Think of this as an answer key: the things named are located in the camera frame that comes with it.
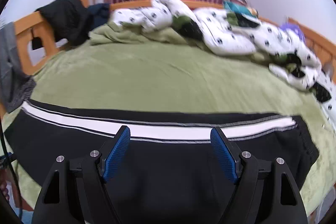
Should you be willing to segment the black pants white stripe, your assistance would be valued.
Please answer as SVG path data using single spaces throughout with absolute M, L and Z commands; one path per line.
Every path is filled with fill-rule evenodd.
M 302 187 L 319 152 L 300 116 L 277 113 L 154 113 L 22 104 L 5 129 L 19 164 L 43 184 L 58 156 L 100 149 L 121 126 L 130 144 L 107 191 L 123 223 L 217 223 L 234 186 L 210 144 L 219 127 L 243 151 L 287 163 Z

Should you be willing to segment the grey denim jeans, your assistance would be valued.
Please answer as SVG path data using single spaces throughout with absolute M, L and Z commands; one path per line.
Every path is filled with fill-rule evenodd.
M 1 27 L 1 102 L 7 113 L 30 98 L 36 82 L 24 73 L 17 50 L 13 22 Z

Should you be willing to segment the green plush bed sheet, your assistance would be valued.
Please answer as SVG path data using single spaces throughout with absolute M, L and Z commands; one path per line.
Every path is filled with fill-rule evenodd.
M 34 207 L 57 156 L 100 149 L 120 128 L 131 142 L 107 184 L 123 223 L 215 223 L 230 199 L 210 144 L 220 126 L 259 159 L 281 157 L 307 214 L 335 184 L 335 133 L 314 96 L 291 88 L 261 57 L 218 57 L 172 30 L 126 39 L 99 28 L 34 73 L 31 99 L 3 117 L 24 200 Z

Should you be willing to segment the white floral quilt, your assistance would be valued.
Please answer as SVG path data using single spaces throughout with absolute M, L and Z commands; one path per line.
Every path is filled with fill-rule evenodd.
M 150 7 L 116 9 L 110 18 L 117 26 L 139 27 L 147 33 L 171 27 L 185 38 L 203 42 L 218 56 L 263 53 L 275 76 L 298 90 L 312 92 L 327 119 L 335 124 L 335 84 L 319 58 L 293 31 L 247 15 L 227 18 L 224 9 L 191 10 L 181 0 L 150 2 Z

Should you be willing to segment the purple plush item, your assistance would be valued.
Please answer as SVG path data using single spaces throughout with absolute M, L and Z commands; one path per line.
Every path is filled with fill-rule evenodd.
M 299 28 L 297 24 L 286 22 L 280 26 L 280 29 L 283 31 L 286 31 L 286 30 L 293 31 L 302 42 L 305 42 L 305 35 L 303 34 L 303 32 L 301 31 L 301 29 Z

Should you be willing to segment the black jacket on headboard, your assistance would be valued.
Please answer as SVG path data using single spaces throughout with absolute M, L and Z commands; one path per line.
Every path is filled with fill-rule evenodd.
M 79 46 L 88 39 L 93 15 L 81 0 L 54 0 L 36 11 L 51 26 L 56 41 L 67 39 L 71 46 Z

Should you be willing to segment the navy blue garment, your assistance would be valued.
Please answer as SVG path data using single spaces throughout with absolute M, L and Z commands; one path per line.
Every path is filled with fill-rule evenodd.
M 109 3 L 98 3 L 91 5 L 88 8 L 89 13 L 91 14 L 91 26 L 90 30 L 94 30 L 106 24 L 110 17 L 110 4 Z

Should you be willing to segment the teal patterned pillow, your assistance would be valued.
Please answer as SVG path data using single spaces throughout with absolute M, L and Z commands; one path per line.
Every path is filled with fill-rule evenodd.
M 234 18 L 237 14 L 247 15 L 253 18 L 258 18 L 259 13 L 256 9 L 238 4 L 236 2 L 231 2 L 228 0 L 223 1 L 224 10 L 227 12 L 227 18 Z

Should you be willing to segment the wooden bed frame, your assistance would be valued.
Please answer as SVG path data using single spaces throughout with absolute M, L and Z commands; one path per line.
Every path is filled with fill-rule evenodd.
M 322 116 L 315 98 L 282 83 L 259 54 L 220 57 L 171 28 L 143 33 L 109 22 L 79 47 L 58 48 L 50 25 L 15 26 L 32 98 L 80 109 Z

